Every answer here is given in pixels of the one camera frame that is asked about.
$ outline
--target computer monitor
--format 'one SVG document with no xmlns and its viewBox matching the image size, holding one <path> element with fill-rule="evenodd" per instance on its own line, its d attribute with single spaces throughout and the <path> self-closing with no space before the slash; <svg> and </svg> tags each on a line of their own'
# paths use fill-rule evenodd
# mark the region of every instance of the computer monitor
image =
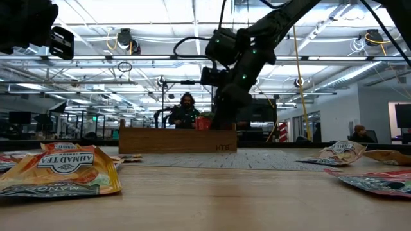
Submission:
<svg viewBox="0 0 411 231">
<path fill-rule="evenodd" d="M 396 117 L 398 128 L 411 128 L 411 104 L 397 104 Z"/>
<path fill-rule="evenodd" d="M 277 112 L 267 99 L 253 99 L 252 103 L 241 109 L 237 114 L 237 121 L 274 122 Z"/>
<path fill-rule="evenodd" d="M 30 124 L 31 112 L 9 112 L 8 122 L 11 124 Z"/>
</svg>

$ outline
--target wooden box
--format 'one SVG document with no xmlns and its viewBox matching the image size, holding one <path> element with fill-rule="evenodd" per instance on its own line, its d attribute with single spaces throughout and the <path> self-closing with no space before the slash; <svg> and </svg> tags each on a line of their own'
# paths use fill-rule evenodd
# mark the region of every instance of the wooden box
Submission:
<svg viewBox="0 0 411 231">
<path fill-rule="evenodd" d="M 120 126 L 120 154 L 213 152 L 237 152 L 236 131 L 125 128 Z"/>
</svg>

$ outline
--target gray mat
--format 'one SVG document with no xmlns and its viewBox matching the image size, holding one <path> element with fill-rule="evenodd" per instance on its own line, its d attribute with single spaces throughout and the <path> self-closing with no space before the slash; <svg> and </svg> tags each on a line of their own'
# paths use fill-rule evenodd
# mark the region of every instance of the gray mat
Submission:
<svg viewBox="0 0 411 231">
<path fill-rule="evenodd" d="M 301 156 L 281 150 L 239 149 L 237 153 L 146 154 L 138 166 L 199 167 L 221 169 L 265 169 L 323 171 L 337 168 L 296 162 Z"/>
</svg>

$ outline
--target man with beard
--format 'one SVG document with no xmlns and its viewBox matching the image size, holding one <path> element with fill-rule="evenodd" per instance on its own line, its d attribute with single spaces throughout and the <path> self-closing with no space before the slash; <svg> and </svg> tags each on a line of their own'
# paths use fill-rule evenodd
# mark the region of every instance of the man with beard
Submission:
<svg viewBox="0 0 411 231">
<path fill-rule="evenodd" d="M 194 107 L 195 100 L 190 93 L 181 97 L 180 107 L 171 114 L 168 122 L 176 129 L 194 129 L 195 119 L 200 112 Z"/>
</svg>

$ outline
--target table surface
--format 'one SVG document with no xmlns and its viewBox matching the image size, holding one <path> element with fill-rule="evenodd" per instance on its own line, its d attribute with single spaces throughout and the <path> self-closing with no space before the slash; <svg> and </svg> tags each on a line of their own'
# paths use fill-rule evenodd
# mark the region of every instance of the table surface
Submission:
<svg viewBox="0 0 411 231">
<path fill-rule="evenodd" d="M 311 149 L 283 149 L 302 157 Z M 345 173 L 409 169 L 366 157 Z M 382 198 L 322 172 L 137 167 L 119 194 L 0 199 L 0 230 L 406 230 L 411 201 Z"/>
</svg>

